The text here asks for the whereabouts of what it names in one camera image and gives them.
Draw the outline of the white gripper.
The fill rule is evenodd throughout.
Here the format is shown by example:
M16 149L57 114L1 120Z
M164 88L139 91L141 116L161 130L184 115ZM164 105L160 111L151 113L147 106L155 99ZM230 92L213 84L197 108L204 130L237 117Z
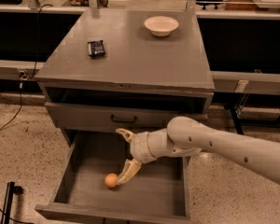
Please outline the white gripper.
M149 163L156 158L152 155L148 145L148 132L137 133L117 128L116 133L123 136L123 138L130 143L130 152L133 156L132 160L126 160L122 172L119 174L116 184L123 185L129 182L141 169L142 163Z

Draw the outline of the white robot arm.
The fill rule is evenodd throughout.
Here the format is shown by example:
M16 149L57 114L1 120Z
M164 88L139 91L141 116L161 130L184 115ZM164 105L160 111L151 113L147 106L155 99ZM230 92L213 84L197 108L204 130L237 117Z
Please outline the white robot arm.
M206 149L280 185L280 143L209 128L187 117L171 119L154 132L133 133L118 128L130 144L127 160L117 179L129 182L141 166L161 157L189 157Z

